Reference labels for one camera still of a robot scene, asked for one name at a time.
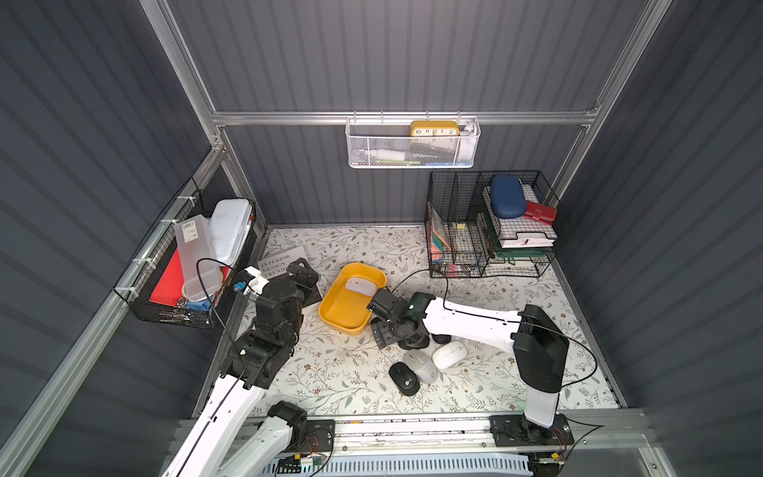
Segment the light grey mouse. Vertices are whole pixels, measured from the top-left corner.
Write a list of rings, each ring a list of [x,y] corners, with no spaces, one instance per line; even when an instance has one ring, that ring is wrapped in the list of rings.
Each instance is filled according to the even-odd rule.
[[[345,284],[345,288],[351,292],[368,297],[373,297],[379,289],[375,282],[359,276],[349,278]]]

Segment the grey ergonomic mouse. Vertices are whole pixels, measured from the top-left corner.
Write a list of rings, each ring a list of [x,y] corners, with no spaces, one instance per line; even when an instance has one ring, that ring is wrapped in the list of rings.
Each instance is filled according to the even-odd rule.
[[[433,363],[431,357],[421,350],[409,350],[403,355],[403,363],[415,373],[423,384],[433,384],[437,381],[439,369]]]

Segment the black mouse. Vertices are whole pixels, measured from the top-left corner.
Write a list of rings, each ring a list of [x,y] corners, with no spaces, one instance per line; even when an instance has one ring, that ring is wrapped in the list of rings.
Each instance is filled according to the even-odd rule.
[[[389,377],[401,394],[405,397],[413,397],[420,390],[420,381],[415,372],[405,363],[397,362],[389,368]]]

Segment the white mouse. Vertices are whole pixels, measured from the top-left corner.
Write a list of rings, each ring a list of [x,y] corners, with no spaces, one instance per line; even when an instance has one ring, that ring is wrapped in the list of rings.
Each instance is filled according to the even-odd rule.
[[[463,361],[468,355],[468,350],[462,342],[451,341],[435,350],[432,361],[438,371],[450,369]]]

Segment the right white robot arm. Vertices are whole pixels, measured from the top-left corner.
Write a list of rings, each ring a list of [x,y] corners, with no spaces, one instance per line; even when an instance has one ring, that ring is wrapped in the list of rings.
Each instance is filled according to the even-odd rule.
[[[405,299],[382,288],[368,309],[374,316],[373,336],[381,349],[447,335],[511,354],[527,387],[525,420],[539,429],[554,425],[570,339],[542,308],[487,310],[423,292]]]

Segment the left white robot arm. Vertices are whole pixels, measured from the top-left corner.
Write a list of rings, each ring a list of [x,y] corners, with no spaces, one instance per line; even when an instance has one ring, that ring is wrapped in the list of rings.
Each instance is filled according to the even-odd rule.
[[[305,258],[298,258],[280,277],[266,278],[252,266],[240,276],[244,291],[254,295],[254,325],[232,342],[202,415],[164,476],[258,476],[278,454],[304,445],[306,410],[280,401],[254,435],[229,453],[244,422],[293,356],[304,303],[319,274]]]

